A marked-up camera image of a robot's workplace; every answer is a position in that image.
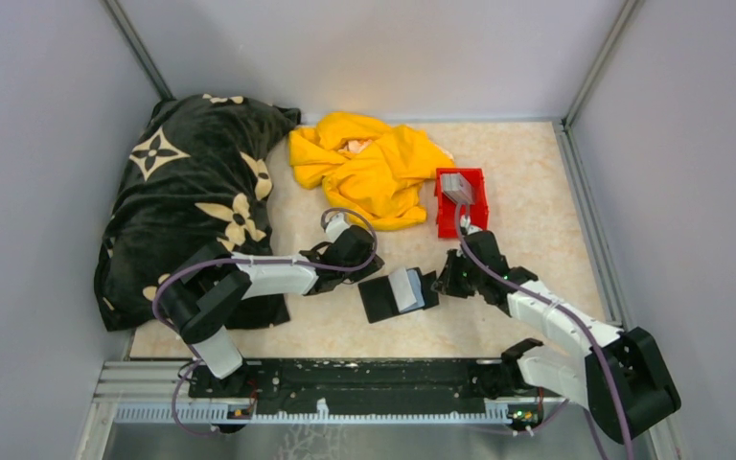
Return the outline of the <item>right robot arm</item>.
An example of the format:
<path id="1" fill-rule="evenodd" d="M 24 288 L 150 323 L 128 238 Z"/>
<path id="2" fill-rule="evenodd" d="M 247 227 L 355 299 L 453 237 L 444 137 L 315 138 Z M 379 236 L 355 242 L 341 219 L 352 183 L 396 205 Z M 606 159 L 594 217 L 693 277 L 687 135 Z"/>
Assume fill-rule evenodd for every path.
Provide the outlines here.
<path id="1" fill-rule="evenodd" d="M 538 387 L 560 395 L 586 409 L 619 444 L 681 408 L 679 391 L 648 331 L 626 331 L 576 309 L 537 274 L 509 265 L 490 231 L 467 235 L 449 250 L 433 288 L 457 298 L 479 295 L 542 334 L 501 355 L 501 381 L 514 395 Z"/>

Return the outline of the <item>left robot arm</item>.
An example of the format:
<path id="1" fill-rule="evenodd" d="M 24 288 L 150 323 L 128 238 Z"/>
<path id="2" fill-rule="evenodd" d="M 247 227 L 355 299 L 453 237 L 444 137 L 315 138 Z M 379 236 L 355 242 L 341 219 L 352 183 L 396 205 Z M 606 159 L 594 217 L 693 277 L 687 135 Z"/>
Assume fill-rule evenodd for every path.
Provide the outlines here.
<path id="1" fill-rule="evenodd" d="M 313 250 L 283 257 L 227 254 L 220 244 L 208 244 L 157 288 L 152 313 L 209 369 L 217 390 L 238 396 L 249 372 L 225 329 L 234 312 L 257 298 L 327 293 L 381 268 L 374 231 L 335 223 L 326 237 Z"/>

